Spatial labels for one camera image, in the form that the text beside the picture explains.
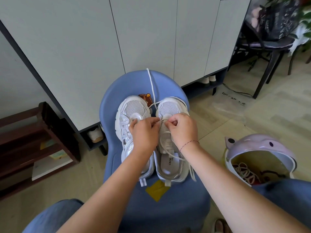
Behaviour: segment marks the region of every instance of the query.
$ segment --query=jeans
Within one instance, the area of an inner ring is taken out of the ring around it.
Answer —
[[[311,182],[284,179],[253,189],[311,229]],[[23,233],[55,233],[82,205],[77,199],[61,200],[36,216]]]

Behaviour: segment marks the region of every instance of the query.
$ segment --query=blue plastic chair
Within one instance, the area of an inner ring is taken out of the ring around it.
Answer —
[[[150,70],[156,102],[165,97],[182,99],[189,108],[183,90],[168,76]],[[99,109],[99,118],[108,140],[108,158],[104,182],[121,164],[122,144],[115,134],[115,117],[120,103],[128,96],[151,94],[147,70],[129,72],[114,81],[106,91]],[[158,180],[156,171],[147,179],[147,186]],[[156,202],[137,182],[121,221],[119,232],[161,232],[190,228],[200,231],[210,209],[210,196],[196,175],[194,182],[190,175],[180,184],[172,187]]]

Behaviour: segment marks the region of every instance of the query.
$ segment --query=braided string bracelet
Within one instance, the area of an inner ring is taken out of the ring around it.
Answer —
[[[192,142],[192,141],[188,141],[186,144],[184,144],[184,145],[181,147],[181,149],[184,148],[185,145],[187,145],[188,143],[190,143],[190,142]]]

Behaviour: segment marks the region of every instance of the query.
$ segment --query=white cabinet door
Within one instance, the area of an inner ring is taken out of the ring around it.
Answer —
[[[178,0],[174,80],[204,76],[220,0]]]
[[[250,0],[221,0],[205,75],[229,65]]]
[[[78,130],[124,74],[109,0],[0,0],[0,19]]]
[[[125,72],[174,75],[177,0],[110,0]]]

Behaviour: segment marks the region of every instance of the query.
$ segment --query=black dot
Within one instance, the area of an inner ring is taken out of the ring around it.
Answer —
[[[232,138],[229,138],[228,141],[232,144],[235,142],[235,140],[233,140]]]

